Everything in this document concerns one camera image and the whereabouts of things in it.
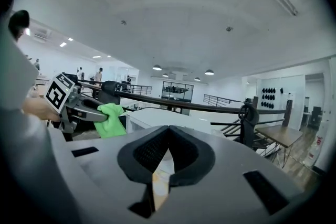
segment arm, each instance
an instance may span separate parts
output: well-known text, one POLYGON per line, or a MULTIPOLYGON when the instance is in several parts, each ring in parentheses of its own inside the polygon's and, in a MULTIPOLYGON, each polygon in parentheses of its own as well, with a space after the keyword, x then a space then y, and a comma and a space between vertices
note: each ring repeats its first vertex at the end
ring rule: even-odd
POLYGON ((60 121, 58 113, 43 98, 26 98, 22 109, 27 114, 39 117, 40 120, 60 121))

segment chair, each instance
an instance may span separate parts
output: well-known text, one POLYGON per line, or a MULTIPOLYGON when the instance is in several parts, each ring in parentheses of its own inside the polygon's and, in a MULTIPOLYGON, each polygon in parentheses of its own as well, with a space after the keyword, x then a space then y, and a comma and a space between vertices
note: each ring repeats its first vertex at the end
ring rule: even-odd
POLYGON ((311 112, 310 121, 308 124, 308 127, 318 130, 320 123, 321 123, 321 117, 319 115, 322 114, 322 109, 319 106, 314 106, 313 111, 311 112))

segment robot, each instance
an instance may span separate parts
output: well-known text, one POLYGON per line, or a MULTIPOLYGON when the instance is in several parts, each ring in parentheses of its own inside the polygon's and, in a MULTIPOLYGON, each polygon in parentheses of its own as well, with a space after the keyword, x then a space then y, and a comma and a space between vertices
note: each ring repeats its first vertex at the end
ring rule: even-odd
MULTIPOLYGON (((8 50, 13 59, 22 54, 8 50)), ((6 178, 14 182, 7 185, 8 192, 21 194, 15 206, 25 201, 22 205, 29 206, 34 221, 263 223, 281 220, 303 201, 302 190, 248 146, 185 127, 155 126, 107 139, 66 142, 62 131, 76 129, 77 120, 103 120, 104 115, 79 96, 76 82, 64 74, 60 78, 68 86, 65 95, 55 85, 50 90, 62 115, 62 130, 23 114, 20 101, 36 72, 24 55, 16 59, 28 76, 16 88, 23 93, 15 102, 4 99, 10 91, 0 95, 0 148, 6 178), (166 201, 155 211, 152 173, 167 149, 175 174, 166 201)), ((60 87, 62 82, 55 83, 60 87)), ((246 128, 253 125, 252 113, 244 112, 251 116, 245 117, 246 128)))

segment table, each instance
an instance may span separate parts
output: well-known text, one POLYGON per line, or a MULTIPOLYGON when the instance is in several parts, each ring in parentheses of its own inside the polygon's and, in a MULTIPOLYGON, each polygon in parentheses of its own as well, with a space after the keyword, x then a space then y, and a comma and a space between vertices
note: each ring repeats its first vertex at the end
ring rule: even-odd
MULTIPOLYGON (((284 168, 287 162, 286 161, 286 150, 290 147, 290 150, 288 153, 288 157, 289 157, 289 154, 290 154, 290 151, 292 149, 294 142, 301 137, 302 132, 289 128, 289 127, 282 126, 282 125, 256 128, 256 131, 276 143, 274 150, 277 148, 278 145, 281 145, 284 147, 284 151, 283 151, 284 159, 283 159, 283 164, 282 164, 282 168, 284 168)), ((276 155, 274 156, 274 159, 277 156, 279 164, 281 164, 279 160, 279 156, 278 156, 278 151, 275 151, 275 152, 276 152, 276 155)))

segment person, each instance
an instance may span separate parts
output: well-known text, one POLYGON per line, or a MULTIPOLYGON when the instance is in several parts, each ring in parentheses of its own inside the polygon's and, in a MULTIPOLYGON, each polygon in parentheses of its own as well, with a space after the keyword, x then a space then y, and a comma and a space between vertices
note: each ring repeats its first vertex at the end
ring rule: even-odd
POLYGON ((98 72, 95 75, 95 81, 101 81, 103 68, 99 68, 98 72))
POLYGON ((79 71, 77 71, 77 77, 78 79, 84 79, 84 72, 81 67, 79 68, 79 71))
POLYGON ((29 13, 26 10, 15 12, 9 19, 8 29, 12 33, 16 42, 23 35, 26 28, 29 27, 29 13))
MULTIPOLYGON (((99 68, 98 72, 95 75, 95 81, 101 81, 102 72, 103 72, 103 68, 99 68)), ((98 91, 93 90, 92 91, 92 96, 93 96, 93 98, 98 98, 98 91)))
POLYGON ((40 71, 40 63, 39 63, 39 59, 36 59, 36 62, 34 63, 34 66, 37 68, 38 71, 40 71))
MULTIPOLYGON (((25 29, 29 27, 29 21, 29 13, 26 10, 15 12, 9 19, 8 30, 16 42, 18 42, 19 38, 23 35, 25 29)), ((57 111, 43 98, 26 98, 22 110, 24 113, 39 117, 40 120, 60 121, 57 111)))

